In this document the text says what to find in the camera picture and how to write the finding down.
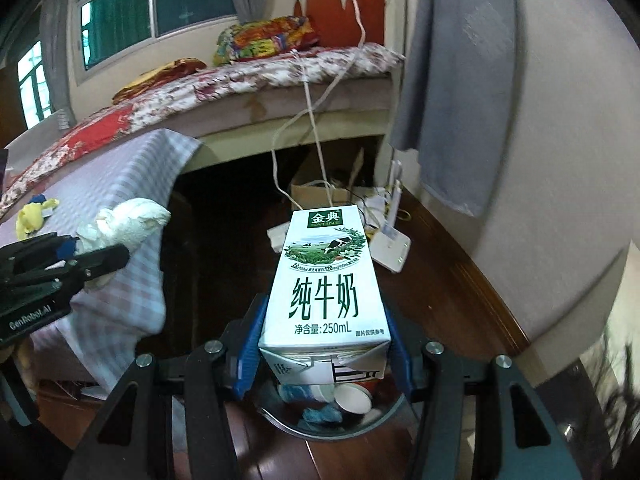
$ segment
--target crumpled white tissue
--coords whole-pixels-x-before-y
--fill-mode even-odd
[[[100,209],[92,224],[80,226],[76,254],[123,244],[133,254],[153,232],[169,222],[171,213],[148,198],[132,198],[113,209]],[[87,288],[104,286],[114,272],[86,282]]]

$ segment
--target metal screw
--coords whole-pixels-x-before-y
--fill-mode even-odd
[[[429,341],[424,348],[427,352],[433,355],[440,355],[444,352],[444,346],[442,343],[438,343],[437,341]]]
[[[508,355],[498,355],[498,357],[495,358],[495,363],[500,368],[511,368],[512,361]]]
[[[575,425],[570,422],[562,422],[561,424],[558,424],[558,431],[567,442],[571,442],[571,439],[575,434]]]
[[[207,354],[217,354],[224,348],[224,345],[217,339],[212,339],[204,343],[204,351]]]
[[[140,368],[146,368],[154,361],[154,357],[151,354],[140,354],[136,357],[136,364]]]

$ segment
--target blue gripper pad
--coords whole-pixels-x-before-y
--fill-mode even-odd
[[[389,347],[388,359],[391,371],[394,375],[396,387],[404,393],[407,399],[412,398],[414,391],[414,378],[412,373],[412,360],[408,350],[405,348],[396,320],[393,313],[385,305],[386,323],[391,334],[391,346]]]
[[[261,300],[251,326],[246,333],[244,345],[238,352],[238,378],[232,387],[232,392],[237,399],[242,399],[244,394],[253,386],[255,374],[260,364],[258,339],[260,339],[260,335],[262,334],[262,324],[264,323],[264,316],[267,313],[268,295],[265,294]]]

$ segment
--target printed cow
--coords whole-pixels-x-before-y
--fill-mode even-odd
[[[348,244],[349,242],[351,242],[350,236],[345,236],[344,238],[336,238],[335,240],[332,240],[332,242],[329,245],[327,245],[327,247],[324,248],[324,254],[327,254],[329,251],[333,249],[339,249],[340,247]]]

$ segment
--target milk carton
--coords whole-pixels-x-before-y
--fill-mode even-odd
[[[390,335],[356,206],[293,213],[262,355],[283,384],[382,378]]]

